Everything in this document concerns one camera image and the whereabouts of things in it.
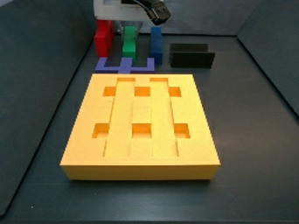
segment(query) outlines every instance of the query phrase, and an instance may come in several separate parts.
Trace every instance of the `gray table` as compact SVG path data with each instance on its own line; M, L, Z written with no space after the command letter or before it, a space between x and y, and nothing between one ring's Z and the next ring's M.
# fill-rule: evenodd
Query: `gray table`
M98 58L92 46L3 219L299 221L299 123L234 37L165 36L159 74L194 74L222 167L213 181L70 181L59 166ZM171 43L206 43L213 69L171 69ZM150 36L138 39L146 63ZM121 59L117 37L110 64Z

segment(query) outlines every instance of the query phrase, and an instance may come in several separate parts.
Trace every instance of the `green block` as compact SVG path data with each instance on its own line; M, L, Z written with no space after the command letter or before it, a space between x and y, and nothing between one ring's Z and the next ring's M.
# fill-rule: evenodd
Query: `green block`
M126 26L123 57L137 61L137 28L134 26Z

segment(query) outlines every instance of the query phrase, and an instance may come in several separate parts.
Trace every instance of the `blue block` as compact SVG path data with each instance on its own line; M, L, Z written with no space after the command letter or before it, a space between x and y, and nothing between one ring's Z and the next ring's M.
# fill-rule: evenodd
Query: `blue block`
M151 52L150 57L154 58L155 64L162 65L165 59L165 42L162 27L151 29Z
M155 59L147 59L147 67L133 67L134 59L122 58L121 66L107 66L109 58L100 58L96 66L98 74L143 74L155 72Z

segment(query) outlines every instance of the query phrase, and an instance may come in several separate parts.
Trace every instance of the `yellow box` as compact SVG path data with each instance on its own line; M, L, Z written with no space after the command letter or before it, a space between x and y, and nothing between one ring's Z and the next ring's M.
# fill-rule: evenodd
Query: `yellow box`
M60 166L70 179L213 179L221 161L190 74L94 74Z

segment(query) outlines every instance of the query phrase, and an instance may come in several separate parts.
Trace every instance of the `colored block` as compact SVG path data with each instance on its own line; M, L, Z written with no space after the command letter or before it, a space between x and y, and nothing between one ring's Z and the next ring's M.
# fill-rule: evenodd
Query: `colored block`
M115 37L114 23L109 20L98 20L98 32L95 35L96 52L99 57L109 56Z
M211 68L215 52L206 44L171 44L171 66Z
M155 71L155 59L147 59L147 67L133 67L133 58L122 58L121 66L107 66L109 58L100 58L96 66L96 73L103 74L138 74Z
M137 61L137 28L134 26L126 26L125 29L123 57Z
M151 52L150 57L154 58L155 64L162 65L165 60L165 42L162 27L151 29Z
M193 76L94 74L60 166L70 179L213 179L221 161Z

